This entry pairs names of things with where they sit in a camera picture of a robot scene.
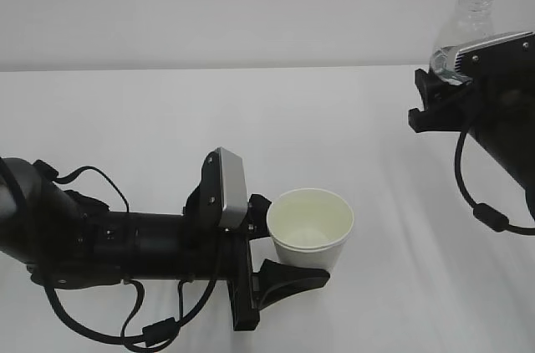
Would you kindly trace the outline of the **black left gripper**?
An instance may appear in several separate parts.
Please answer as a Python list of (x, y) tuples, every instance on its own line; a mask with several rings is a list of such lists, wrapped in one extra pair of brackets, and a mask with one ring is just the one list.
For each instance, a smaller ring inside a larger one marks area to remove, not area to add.
[(252, 194), (247, 215), (239, 228), (220, 228), (222, 190), (217, 150), (206, 156), (201, 167), (201, 180), (186, 200), (183, 214), (192, 226), (196, 240), (221, 241), (217, 255), (221, 266), (218, 278), (227, 281), (232, 318), (259, 320), (259, 310), (307, 291), (321, 289), (330, 280), (325, 269), (300, 268), (265, 259), (252, 274), (250, 240), (268, 238), (268, 210), (272, 202)]

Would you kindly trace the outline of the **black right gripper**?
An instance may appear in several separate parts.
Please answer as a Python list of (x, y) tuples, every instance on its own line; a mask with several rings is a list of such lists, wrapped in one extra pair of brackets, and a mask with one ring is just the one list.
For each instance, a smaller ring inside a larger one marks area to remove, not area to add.
[(408, 122), (416, 133), (459, 132), (469, 122), (495, 126), (534, 116), (534, 68), (468, 78), (460, 85), (417, 69), (415, 86), (423, 108), (409, 110)]

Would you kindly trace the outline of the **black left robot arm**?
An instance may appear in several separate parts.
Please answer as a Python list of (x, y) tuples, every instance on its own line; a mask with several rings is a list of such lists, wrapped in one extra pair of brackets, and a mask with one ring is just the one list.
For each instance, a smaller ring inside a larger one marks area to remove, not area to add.
[(40, 284), (38, 257), (58, 289), (116, 285), (124, 280), (209, 280), (227, 284), (235, 326), (249, 330), (259, 313), (294, 294), (320, 289), (330, 274), (265, 260), (252, 267), (250, 243), (268, 235), (270, 202), (249, 194), (242, 159), (219, 147), (206, 156), (201, 180), (179, 214), (114, 212), (69, 189), (43, 161), (8, 158), (20, 187), (21, 212), (1, 189), (1, 250)]

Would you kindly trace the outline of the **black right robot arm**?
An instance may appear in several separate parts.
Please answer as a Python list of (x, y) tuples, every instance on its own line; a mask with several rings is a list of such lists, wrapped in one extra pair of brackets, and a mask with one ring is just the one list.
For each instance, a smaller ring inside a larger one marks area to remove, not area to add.
[(523, 189), (528, 210), (534, 210), (534, 60), (491, 64), (457, 86), (431, 70), (417, 69), (415, 86), (423, 107), (409, 110), (409, 126), (416, 133), (457, 133), (454, 175), (473, 216), (496, 233), (532, 236), (533, 228), (512, 224), (505, 214), (469, 193), (461, 162), (466, 138), (472, 137)]

